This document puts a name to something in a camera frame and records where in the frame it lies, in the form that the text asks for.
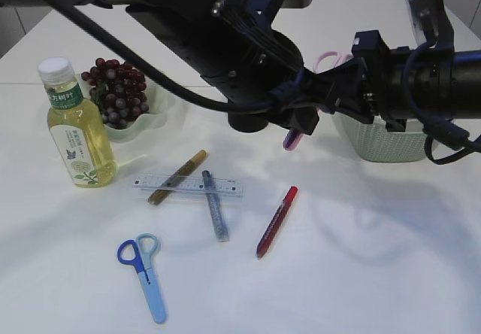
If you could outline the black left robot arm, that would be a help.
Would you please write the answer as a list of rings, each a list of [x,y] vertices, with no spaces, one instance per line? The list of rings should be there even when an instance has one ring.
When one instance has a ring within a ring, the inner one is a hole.
[[[257,132],[268,123],[309,135],[319,115],[301,100],[307,78],[298,48],[271,24],[281,7],[303,8],[311,0],[1,0],[4,6],[48,5],[85,33],[174,95],[194,105],[225,112],[232,128]],[[80,12],[82,5],[128,15],[175,53],[226,102],[182,87]]]

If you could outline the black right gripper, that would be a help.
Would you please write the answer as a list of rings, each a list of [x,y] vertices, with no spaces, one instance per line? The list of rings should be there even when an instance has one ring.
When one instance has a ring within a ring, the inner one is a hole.
[[[313,79],[313,95],[327,97],[319,109],[327,114],[344,114],[363,124],[373,123],[374,112],[386,122],[388,132],[405,132],[407,120],[393,118],[386,101],[390,52],[377,30],[357,32],[351,49],[355,58]],[[359,98],[365,75],[365,100],[369,104]]]

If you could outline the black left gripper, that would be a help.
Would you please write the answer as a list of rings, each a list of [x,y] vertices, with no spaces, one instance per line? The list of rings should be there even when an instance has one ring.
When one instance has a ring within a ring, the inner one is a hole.
[[[316,105],[309,101],[304,91],[308,71],[302,68],[293,78],[269,91],[273,99],[268,112],[268,122],[284,129],[294,129],[312,135],[319,123]]]

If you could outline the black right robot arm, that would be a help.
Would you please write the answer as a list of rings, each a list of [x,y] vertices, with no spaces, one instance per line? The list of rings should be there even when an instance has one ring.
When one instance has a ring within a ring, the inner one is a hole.
[[[357,32],[353,58],[316,76],[320,110],[364,124],[379,116],[389,131],[404,131],[415,117],[401,82],[411,52],[408,47],[389,49],[377,30]],[[480,52],[430,49],[410,66],[409,85],[417,107],[429,117],[478,119]]]

